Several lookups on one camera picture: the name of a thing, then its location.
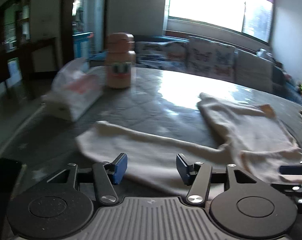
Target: silver screw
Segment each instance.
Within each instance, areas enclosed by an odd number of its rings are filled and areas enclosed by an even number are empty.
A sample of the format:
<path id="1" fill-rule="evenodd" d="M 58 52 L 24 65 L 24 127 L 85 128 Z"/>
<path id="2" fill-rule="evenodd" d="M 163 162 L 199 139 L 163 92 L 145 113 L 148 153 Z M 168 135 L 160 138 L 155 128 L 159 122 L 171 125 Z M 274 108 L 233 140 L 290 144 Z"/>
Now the silver screw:
<path id="1" fill-rule="evenodd" d="M 116 197 L 112 195 L 103 196 L 101 197 L 101 201 L 103 203 L 113 203 L 116 201 Z"/>
<path id="2" fill-rule="evenodd" d="M 203 197 L 199 195 L 188 196 L 188 201 L 191 203 L 201 203 L 203 201 Z"/>

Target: tiled floor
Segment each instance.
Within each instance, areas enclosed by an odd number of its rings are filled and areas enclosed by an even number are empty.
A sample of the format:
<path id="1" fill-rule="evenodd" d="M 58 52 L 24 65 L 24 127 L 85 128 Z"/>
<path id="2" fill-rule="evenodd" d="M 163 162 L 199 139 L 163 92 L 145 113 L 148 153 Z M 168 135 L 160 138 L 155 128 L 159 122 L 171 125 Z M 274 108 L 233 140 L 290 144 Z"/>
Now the tiled floor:
<path id="1" fill-rule="evenodd" d="M 41 105 L 40 96 L 51 87 L 52 80 L 36 80 L 32 82 L 35 99 L 30 99 L 24 86 L 18 82 L 9 89 L 0 85 L 0 148 Z"/>

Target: pink bottle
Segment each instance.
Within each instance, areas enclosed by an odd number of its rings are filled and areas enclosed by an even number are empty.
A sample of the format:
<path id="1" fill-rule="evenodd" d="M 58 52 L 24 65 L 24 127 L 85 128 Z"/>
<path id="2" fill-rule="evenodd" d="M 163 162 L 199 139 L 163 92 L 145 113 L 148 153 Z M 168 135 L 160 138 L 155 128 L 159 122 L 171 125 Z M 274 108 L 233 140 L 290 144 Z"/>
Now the pink bottle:
<path id="1" fill-rule="evenodd" d="M 111 88 L 127 88 L 131 85 L 131 69 L 135 64 L 133 35 L 113 33 L 108 36 L 106 66 L 107 85 Z"/>

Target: door frame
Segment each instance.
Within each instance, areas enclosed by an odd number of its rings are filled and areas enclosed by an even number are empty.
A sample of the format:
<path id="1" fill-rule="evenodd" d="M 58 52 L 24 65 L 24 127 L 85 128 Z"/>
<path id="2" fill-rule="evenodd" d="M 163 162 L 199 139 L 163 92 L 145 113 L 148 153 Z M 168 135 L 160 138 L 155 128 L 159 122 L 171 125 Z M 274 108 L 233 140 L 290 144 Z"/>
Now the door frame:
<path id="1" fill-rule="evenodd" d="M 103 44 L 106 48 L 106 32 L 107 32 L 107 3 L 104 0 L 104 17 L 103 17 Z M 61 45 L 62 45 L 62 63 L 65 65 L 74 59 L 74 46 L 73 46 L 73 0 L 61 0 Z"/>

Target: white towel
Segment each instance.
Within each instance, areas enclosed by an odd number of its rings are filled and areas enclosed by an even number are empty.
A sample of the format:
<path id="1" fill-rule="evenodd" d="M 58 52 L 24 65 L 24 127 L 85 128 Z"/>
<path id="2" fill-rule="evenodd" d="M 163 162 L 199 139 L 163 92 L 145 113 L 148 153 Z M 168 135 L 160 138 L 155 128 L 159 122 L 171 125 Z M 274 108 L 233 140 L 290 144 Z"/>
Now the white towel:
<path id="1" fill-rule="evenodd" d="M 94 161 L 112 161 L 128 154 L 126 177 L 171 195 L 185 196 L 189 187 L 176 170 L 176 155 L 223 168 L 235 163 L 266 182 L 279 181 L 278 167 L 302 160 L 294 138 L 270 106 L 234 104 L 205 94 L 198 103 L 213 128 L 225 139 L 218 149 L 134 131 L 106 121 L 96 122 L 79 135 L 80 151 Z M 219 190 L 210 189 L 209 199 Z"/>

